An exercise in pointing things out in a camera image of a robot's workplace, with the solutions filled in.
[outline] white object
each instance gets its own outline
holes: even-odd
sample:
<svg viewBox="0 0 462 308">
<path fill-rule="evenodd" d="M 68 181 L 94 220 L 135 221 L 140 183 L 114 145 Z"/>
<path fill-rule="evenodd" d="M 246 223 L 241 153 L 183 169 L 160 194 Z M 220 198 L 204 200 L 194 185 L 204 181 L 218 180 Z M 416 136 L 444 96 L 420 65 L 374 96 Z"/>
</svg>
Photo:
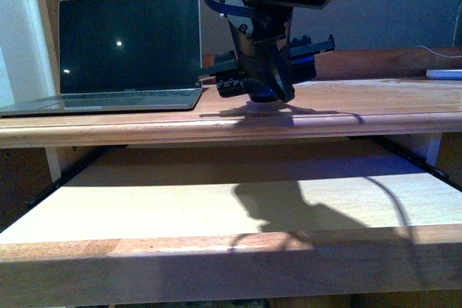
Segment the white object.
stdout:
<svg viewBox="0 0 462 308">
<path fill-rule="evenodd" d="M 427 77 L 430 79 L 447 79 L 447 80 L 461 80 L 462 81 L 462 69 L 427 70 Z"/>
</svg>

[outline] laptop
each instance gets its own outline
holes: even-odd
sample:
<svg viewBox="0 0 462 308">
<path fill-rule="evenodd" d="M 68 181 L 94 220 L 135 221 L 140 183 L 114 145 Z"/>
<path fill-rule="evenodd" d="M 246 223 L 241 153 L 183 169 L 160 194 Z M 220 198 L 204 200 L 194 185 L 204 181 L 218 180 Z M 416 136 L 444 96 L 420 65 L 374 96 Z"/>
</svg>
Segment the laptop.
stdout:
<svg viewBox="0 0 462 308">
<path fill-rule="evenodd" d="M 63 0 L 61 95 L 0 115 L 188 110 L 200 68 L 199 0 Z"/>
</svg>

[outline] wall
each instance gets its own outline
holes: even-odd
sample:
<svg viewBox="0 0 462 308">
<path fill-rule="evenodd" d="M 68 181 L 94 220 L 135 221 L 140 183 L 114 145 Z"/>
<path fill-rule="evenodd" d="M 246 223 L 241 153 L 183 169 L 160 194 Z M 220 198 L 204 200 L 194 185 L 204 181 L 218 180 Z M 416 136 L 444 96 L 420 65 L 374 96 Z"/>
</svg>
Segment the wall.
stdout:
<svg viewBox="0 0 462 308">
<path fill-rule="evenodd" d="M 459 0 L 343 0 L 324 10 L 296 9 L 292 33 L 314 40 L 333 34 L 338 48 L 450 46 Z M 226 21 L 203 9 L 205 53 L 232 49 Z"/>
</svg>

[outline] laptop screen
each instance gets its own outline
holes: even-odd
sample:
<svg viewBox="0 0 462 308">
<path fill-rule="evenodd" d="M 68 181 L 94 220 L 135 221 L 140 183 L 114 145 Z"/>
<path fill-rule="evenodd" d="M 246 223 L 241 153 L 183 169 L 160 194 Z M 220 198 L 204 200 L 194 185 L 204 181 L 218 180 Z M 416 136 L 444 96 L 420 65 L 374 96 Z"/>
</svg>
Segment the laptop screen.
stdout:
<svg viewBox="0 0 462 308">
<path fill-rule="evenodd" d="M 199 0 L 59 3 L 61 93 L 196 87 Z"/>
</svg>

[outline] desk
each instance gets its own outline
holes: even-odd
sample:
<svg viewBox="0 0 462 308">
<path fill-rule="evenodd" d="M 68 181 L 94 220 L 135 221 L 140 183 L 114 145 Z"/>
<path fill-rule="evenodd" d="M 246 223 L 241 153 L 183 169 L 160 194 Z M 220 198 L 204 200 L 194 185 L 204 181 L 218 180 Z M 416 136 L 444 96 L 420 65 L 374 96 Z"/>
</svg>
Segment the desk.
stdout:
<svg viewBox="0 0 462 308">
<path fill-rule="evenodd" d="M 207 89 L 189 112 L 0 119 L 0 146 L 89 146 L 462 131 L 462 84 L 311 82 L 296 98 L 256 104 Z"/>
<path fill-rule="evenodd" d="M 0 306 L 460 289 L 462 195 L 368 140 L 460 131 L 454 82 L 297 88 L 290 106 L 0 120 L 2 146 L 111 149 L 0 234 Z"/>
</svg>

